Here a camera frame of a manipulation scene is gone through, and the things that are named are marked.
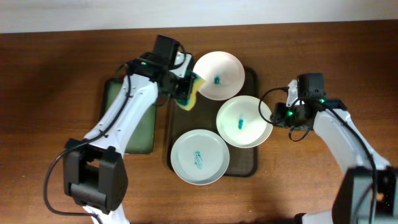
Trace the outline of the cream white plate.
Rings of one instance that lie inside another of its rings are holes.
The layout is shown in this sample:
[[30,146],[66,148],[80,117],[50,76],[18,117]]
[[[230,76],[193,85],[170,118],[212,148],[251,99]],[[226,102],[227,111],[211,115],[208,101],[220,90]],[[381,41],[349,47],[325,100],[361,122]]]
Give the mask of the cream white plate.
[[228,144],[251,148],[262,144],[271,135],[273,125],[264,121],[270,115],[270,108],[259,98],[236,96],[218,110],[216,128]]

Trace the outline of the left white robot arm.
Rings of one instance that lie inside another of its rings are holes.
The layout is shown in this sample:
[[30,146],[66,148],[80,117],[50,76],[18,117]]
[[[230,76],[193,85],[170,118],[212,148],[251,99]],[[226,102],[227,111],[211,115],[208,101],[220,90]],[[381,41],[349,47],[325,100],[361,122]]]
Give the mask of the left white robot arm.
[[177,40],[158,35],[154,48],[120,67],[122,87],[99,123],[81,140],[71,139],[62,154],[64,191],[94,223],[127,223],[122,201],[128,177],[123,161],[137,125],[159,96],[189,110],[197,78],[192,55]]

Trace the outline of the green and yellow sponge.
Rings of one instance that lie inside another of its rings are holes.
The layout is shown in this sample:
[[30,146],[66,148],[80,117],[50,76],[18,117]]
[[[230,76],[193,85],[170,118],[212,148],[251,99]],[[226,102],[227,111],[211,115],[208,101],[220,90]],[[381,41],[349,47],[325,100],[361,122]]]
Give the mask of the green and yellow sponge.
[[181,109],[190,111],[195,106],[197,93],[205,81],[199,75],[190,70],[187,72],[185,77],[189,78],[189,93],[186,99],[175,99],[175,102]]

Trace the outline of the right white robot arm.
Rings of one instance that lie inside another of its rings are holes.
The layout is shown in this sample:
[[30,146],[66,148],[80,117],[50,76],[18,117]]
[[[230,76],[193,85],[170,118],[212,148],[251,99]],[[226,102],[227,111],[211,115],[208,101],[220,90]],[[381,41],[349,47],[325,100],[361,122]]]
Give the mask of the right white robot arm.
[[329,99],[321,73],[299,75],[277,103],[271,123],[318,135],[331,151],[343,181],[331,210],[299,213],[295,223],[397,223],[397,168],[380,156],[354,125],[341,100]]

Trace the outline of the pale grey plate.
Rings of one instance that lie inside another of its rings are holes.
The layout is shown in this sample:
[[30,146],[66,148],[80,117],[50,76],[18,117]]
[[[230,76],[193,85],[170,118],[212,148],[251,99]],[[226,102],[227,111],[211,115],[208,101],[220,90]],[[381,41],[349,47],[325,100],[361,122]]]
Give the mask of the pale grey plate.
[[216,182],[229,166],[229,149],[216,133],[194,129],[173,144],[170,161],[174,172],[185,182],[208,185]]

